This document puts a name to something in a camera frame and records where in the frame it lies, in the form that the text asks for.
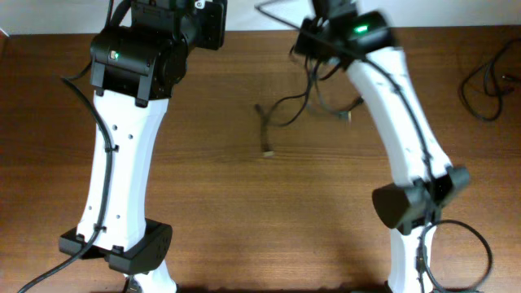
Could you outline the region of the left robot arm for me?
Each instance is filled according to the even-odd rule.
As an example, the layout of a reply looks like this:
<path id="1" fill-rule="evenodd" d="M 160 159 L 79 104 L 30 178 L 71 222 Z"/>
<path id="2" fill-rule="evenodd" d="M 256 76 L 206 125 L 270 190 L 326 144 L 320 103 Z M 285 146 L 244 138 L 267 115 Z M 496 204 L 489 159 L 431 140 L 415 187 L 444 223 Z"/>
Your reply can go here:
<path id="1" fill-rule="evenodd" d="M 125 275 L 128 292 L 177 290 L 165 262 L 173 229 L 145 216 L 151 157 L 190 52 L 222 47 L 226 12 L 224 1 L 123 1 L 91 42 L 88 107 L 98 129 L 90 188 L 59 249 L 104 259 Z"/>

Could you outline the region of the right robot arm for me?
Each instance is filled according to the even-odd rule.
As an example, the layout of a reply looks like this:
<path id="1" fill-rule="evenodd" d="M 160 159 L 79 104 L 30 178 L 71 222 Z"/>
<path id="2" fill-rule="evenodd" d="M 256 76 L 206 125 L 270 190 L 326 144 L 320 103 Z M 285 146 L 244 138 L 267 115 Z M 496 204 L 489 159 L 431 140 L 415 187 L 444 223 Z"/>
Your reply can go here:
<path id="1" fill-rule="evenodd" d="M 437 142 L 409 77 L 405 52 L 384 16 L 358 12 L 352 1 L 315 1 L 296 50 L 317 61 L 339 60 L 364 100 L 392 171 L 391 184 L 372 193 L 391 237 L 388 292 L 442 292 L 430 270 L 431 244 L 443 209 L 470 181 Z"/>

